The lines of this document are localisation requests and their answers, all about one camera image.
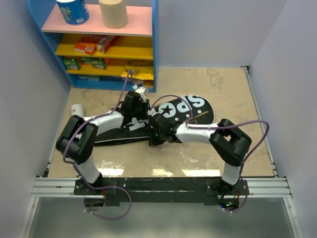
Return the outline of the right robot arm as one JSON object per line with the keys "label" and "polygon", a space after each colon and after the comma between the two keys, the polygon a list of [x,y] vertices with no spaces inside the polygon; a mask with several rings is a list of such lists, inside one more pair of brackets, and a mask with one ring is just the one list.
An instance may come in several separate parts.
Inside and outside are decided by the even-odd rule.
{"label": "right robot arm", "polygon": [[228,119],[214,124],[187,124],[170,122],[163,115],[149,116],[154,145],[169,143],[196,142],[210,144],[225,162],[221,190],[227,195],[238,189],[238,179],[243,159],[249,151],[251,138]]}

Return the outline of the black racket cover bag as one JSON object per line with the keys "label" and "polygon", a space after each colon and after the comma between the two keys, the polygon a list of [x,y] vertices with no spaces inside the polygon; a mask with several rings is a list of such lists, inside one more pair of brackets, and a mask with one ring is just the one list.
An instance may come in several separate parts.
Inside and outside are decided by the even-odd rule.
{"label": "black racket cover bag", "polygon": [[[212,124],[214,109],[211,103],[198,95],[185,95],[181,99],[175,98],[166,103],[154,106],[154,111],[162,114],[170,122],[184,122],[193,113],[190,124]],[[148,141],[150,133],[147,122],[133,118],[123,127],[101,133],[95,139],[95,146],[113,146]]]}

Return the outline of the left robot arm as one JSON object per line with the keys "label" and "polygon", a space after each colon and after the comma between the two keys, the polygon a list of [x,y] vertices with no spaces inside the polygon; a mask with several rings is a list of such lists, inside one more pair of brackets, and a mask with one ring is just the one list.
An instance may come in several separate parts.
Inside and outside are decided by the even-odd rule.
{"label": "left robot arm", "polygon": [[120,103],[120,108],[116,107],[102,115],[89,118],[71,116],[58,138],[56,149],[62,153],[64,162],[71,164],[86,181],[85,189],[91,194],[98,194],[103,188],[100,180],[102,175],[92,159],[96,137],[126,126],[132,119],[146,119],[150,108],[147,91],[146,87],[129,91]]}

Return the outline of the white shuttlecock tube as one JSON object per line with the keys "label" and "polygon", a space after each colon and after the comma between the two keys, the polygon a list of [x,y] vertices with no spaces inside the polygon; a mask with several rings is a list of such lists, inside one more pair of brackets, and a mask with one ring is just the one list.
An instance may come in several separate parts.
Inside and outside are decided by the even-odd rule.
{"label": "white shuttlecock tube", "polygon": [[74,104],[71,105],[71,115],[72,116],[79,116],[84,117],[84,108],[81,104]]}

